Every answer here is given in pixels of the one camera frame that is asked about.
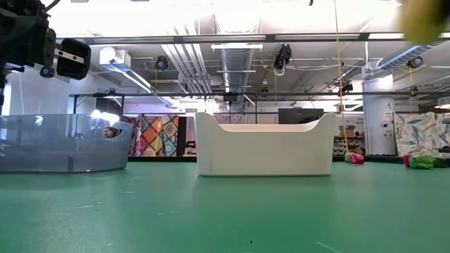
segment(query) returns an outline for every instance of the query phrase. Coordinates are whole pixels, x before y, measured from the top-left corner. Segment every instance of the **red toy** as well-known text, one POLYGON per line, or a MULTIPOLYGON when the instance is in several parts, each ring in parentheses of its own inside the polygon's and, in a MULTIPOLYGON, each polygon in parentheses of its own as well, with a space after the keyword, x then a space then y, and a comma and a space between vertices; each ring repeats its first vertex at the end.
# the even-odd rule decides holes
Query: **red toy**
POLYGON ((353 154, 350 155, 349 161, 352 164, 363 164, 364 163, 364 156, 362 156, 360 154, 353 153, 353 154))
POLYGON ((404 156, 403 156, 403 164, 405 164, 405 166, 408 167, 408 168, 409 168, 409 158, 410 158, 411 156, 412 156, 412 155, 404 155, 404 156))

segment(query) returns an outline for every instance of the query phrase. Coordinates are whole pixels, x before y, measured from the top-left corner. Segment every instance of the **white pillar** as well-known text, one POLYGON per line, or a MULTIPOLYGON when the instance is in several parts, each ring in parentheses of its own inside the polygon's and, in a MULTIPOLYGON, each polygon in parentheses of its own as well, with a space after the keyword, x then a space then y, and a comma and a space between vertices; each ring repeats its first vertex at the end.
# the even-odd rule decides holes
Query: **white pillar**
MULTIPOLYGON (((363 69, 363 91, 393 91, 392 73, 372 76, 363 69)), ((363 96, 367 155, 395 155, 394 96, 363 96)))

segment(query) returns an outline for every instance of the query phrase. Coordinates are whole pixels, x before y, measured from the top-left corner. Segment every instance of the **ceiling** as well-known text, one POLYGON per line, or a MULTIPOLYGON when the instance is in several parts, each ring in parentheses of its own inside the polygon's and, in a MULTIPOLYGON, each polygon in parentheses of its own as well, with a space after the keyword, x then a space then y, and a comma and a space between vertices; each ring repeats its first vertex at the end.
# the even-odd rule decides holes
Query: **ceiling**
MULTIPOLYGON (((104 0, 90 1, 88 4, 71 4, 69 1, 62 2, 54 8, 51 24, 57 31, 58 36, 75 35, 75 37, 139 37, 149 35, 167 35, 176 22, 194 22, 198 34, 214 34, 214 12, 221 6, 220 1, 149 1, 131 2, 125 0, 108 0, 105 8, 104 0), (70 20, 74 13, 84 11, 86 17, 77 26, 68 25, 65 20, 70 20)), ((262 34, 271 33, 335 33, 335 9, 333 0, 316 0, 313 6, 308 6, 309 0, 268 0, 268 1, 236 1, 228 0, 227 6, 230 19, 234 22, 243 21, 248 15, 258 15, 260 18, 258 32, 262 34)), ((397 13, 400 6, 397 1, 387 0, 337 0, 338 27, 340 32, 398 32, 397 13)), ((335 88, 330 82, 338 77, 337 67, 327 70, 286 70, 282 77, 276 77, 272 71, 266 70, 273 66, 276 52, 280 48, 279 43, 263 43, 262 50, 254 50, 252 62, 252 73, 247 83, 248 91, 259 91, 262 81, 268 81, 270 91, 327 91, 335 88)), ((294 59, 289 66, 329 66, 337 65, 333 60, 338 56, 338 45, 335 42, 294 42, 290 43, 294 59)), ((405 41, 369 42, 367 45, 368 57, 375 67, 381 59, 389 59, 411 47, 405 41)), ((148 77, 149 81, 173 80, 178 78, 178 72, 173 64, 169 62, 169 68, 164 72, 154 71, 155 59, 166 55, 161 45, 138 44, 132 46, 114 46, 115 49, 125 49, 134 59, 135 71, 148 77)), ((213 51, 211 44, 200 45, 202 55, 207 67, 208 74, 221 77, 217 73, 221 70, 221 58, 219 50, 213 51)), ((91 59, 92 72, 105 72, 106 69, 98 63, 98 55, 101 46, 93 47, 91 59)), ((450 66, 450 59, 446 52, 450 49, 450 42, 445 42, 437 48, 423 54, 425 66, 412 72, 403 69, 393 70, 394 89, 408 91, 410 86, 417 86, 421 91, 434 91, 445 89, 450 85, 450 77, 447 77, 447 69, 435 66, 450 66)), ((366 43, 342 42, 340 43, 340 57, 345 66, 341 72, 347 71, 351 66, 364 65, 366 58, 366 43)), ((123 75, 115 72, 101 74, 104 77, 116 79, 122 86, 136 86, 123 75)), ((352 77, 357 81, 361 79, 360 74, 352 77)), ((181 92, 175 83, 157 84, 158 92, 181 92)), ((424 104, 432 105, 437 96, 424 96, 420 99, 424 104)), ((279 100, 307 99, 307 97, 284 97, 279 100)), ((398 100, 408 100, 408 97, 398 97, 398 100)))

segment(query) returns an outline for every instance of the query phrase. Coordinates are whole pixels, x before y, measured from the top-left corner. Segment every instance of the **wall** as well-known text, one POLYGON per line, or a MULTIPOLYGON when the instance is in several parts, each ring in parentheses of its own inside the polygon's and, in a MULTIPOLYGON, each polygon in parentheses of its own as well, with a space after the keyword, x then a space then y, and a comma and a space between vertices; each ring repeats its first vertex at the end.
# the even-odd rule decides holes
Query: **wall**
MULTIPOLYGON (((69 98, 69 94, 95 93, 98 84, 108 85, 109 82, 90 74, 80 81, 63 77, 46 79, 35 69, 11 73, 7 80, 11 85, 10 115, 72 113, 73 98, 69 98)), ((95 98, 87 98, 77 108, 77 112, 90 114, 95 110, 95 104, 95 98)))

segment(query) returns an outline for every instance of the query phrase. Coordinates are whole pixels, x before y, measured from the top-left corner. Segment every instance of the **green floor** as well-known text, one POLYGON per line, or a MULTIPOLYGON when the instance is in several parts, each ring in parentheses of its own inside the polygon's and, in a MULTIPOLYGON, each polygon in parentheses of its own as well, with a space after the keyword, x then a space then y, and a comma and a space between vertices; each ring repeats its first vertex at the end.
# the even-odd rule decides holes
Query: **green floor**
POLYGON ((450 169, 203 178, 195 163, 0 175, 0 252, 450 252, 450 169))

